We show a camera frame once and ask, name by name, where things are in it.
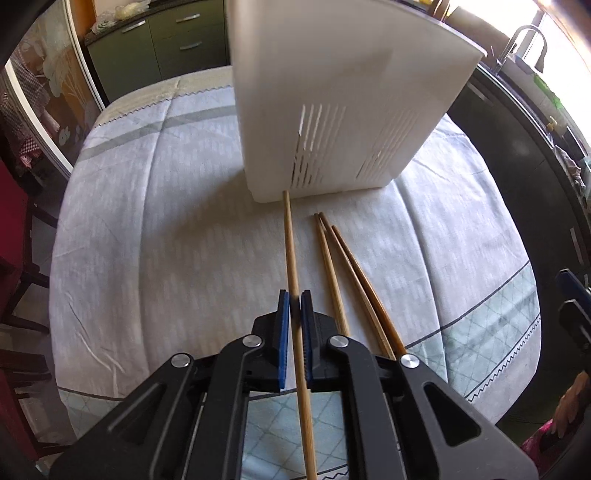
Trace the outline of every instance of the white plastic container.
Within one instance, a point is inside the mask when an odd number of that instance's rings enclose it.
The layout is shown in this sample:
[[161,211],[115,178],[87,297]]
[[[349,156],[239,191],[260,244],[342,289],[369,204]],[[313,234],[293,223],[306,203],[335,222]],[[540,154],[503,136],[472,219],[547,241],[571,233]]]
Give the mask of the white plastic container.
[[257,202],[386,186],[486,52],[389,0],[229,0],[246,181]]

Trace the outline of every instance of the person's hand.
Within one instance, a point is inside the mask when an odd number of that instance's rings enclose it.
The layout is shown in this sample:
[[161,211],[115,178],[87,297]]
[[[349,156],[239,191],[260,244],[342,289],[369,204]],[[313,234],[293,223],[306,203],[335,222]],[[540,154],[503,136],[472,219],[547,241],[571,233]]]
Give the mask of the person's hand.
[[573,385],[566,391],[566,393],[558,402],[558,407],[554,412],[552,418],[551,432],[558,432],[558,438],[562,438],[568,428],[569,424],[577,416],[579,411],[579,394],[585,389],[589,388],[589,376],[585,372],[581,372],[574,379]]

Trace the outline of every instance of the drawer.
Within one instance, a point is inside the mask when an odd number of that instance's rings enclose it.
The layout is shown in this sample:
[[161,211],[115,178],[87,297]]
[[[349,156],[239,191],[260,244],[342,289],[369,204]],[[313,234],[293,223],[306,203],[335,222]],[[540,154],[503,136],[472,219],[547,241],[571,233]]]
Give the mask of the drawer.
[[223,24],[155,41],[154,50],[163,79],[227,64]]
[[148,17],[154,41],[223,23],[223,1],[202,0]]
[[145,19],[98,39],[88,52],[110,102],[162,80]]

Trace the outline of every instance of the wooden chopstick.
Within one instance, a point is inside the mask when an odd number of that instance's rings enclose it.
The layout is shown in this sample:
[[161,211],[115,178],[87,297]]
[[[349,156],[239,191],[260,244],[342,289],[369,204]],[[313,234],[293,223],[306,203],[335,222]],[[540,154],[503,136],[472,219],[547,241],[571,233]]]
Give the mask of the wooden chopstick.
[[310,392],[306,385],[304,366],[304,345],[301,337],[300,286],[297,279],[296,248],[294,245],[293,224],[291,223],[290,194],[283,192],[283,211],[285,227],[285,259],[287,261],[287,285],[290,292],[291,337],[294,349],[295,386],[297,405],[300,413],[301,442],[308,480],[316,480],[316,453],[314,450],[314,431]]
[[369,317],[369,320],[371,321],[372,326],[374,327],[374,333],[375,333],[375,336],[378,340],[379,347],[380,347],[380,350],[382,351],[382,354],[387,356],[391,360],[395,360],[396,357],[394,355],[394,351],[392,350],[392,347],[390,346],[388,338],[386,337],[386,334],[384,333],[384,329],[382,328],[382,325],[379,322],[379,319],[375,313],[374,307],[371,305],[371,302],[369,301],[369,297],[367,296],[367,294],[365,293],[365,290],[363,289],[363,285],[361,284],[361,282],[357,278],[357,274],[355,273],[355,270],[353,269],[351,262],[349,261],[349,257],[347,257],[347,254],[345,253],[345,250],[343,249],[342,245],[340,244],[339,239],[337,238],[337,236],[333,232],[332,228],[330,227],[330,223],[329,223],[326,215],[323,212],[320,212],[319,217],[320,217],[320,220],[322,221],[322,223],[324,224],[326,231],[330,235],[333,243],[337,246],[337,249],[339,250],[341,257],[343,259],[343,262],[345,263],[345,266],[347,267],[347,271],[349,272],[349,275],[351,276],[351,280],[353,281],[353,284],[355,285],[355,288],[357,289],[357,292],[358,292],[359,296],[361,297],[361,300],[363,303],[363,309],[365,311],[365,314]]
[[332,257],[330,256],[329,244],[326,241],[326,234],[324,233],[324,226],[320,216],[315,213],[314,218],[316,220],[316,227],[318,229],[318,239],[320,241],[320,249],[322,250],[322,258],[324,258],[324,269],[326,275],[329,278],[330,293],[332,295],[333,304],[335,307],[335,318],[336,323],[339,327],[339,333],[350,337],[351,331],[345,315],[345,307],[343,305],[343,299],[340,296],[339,282],[336,279],[335,266],[333,265]]
[[405,355],[407,351],[404,347],[402,340],[400,339],[400,336],[398,335],[398,332],[396,331],[396,328],[394,328],[394,324],[390,319],[390,315],[388,315],[388,312],[386,311],[384,304],[382,304],[382,302],[380,301],[378,294],[375,292],[374,287],[369,282],[367,276],[361,269],[361,266],[359,265],[355,256],[353,255],[353,252],[347,246],[347,243],[343,239],[343,236],[340,234],[339,229],[336,226],[332,225],[332,230],[335,233],[340,245],[343,247],[343,250],[345,251],[345,254],[347,255],[349,261],[351,262],[351,266],[355,270],[357,278],[363,285],[363,289],[365,290],[365,293],[367,294],[372,307],[374,307],[375,313],[378,316],[378,320],[382,325],[382,328],[384,329],[386,336],[388,337],[390,345],[392,346],[394,355],[397,358],[400,358],[401,356]]

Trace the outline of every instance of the glass door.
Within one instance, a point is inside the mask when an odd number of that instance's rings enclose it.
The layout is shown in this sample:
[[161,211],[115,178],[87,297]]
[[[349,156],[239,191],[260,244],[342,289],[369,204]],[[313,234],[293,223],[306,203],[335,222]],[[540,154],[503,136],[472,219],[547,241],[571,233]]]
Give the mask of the glass door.
[[43,153],[69,177],[102,105],[80,64],[66,1],[33,23],[5,66],[0,122],[25,166]]

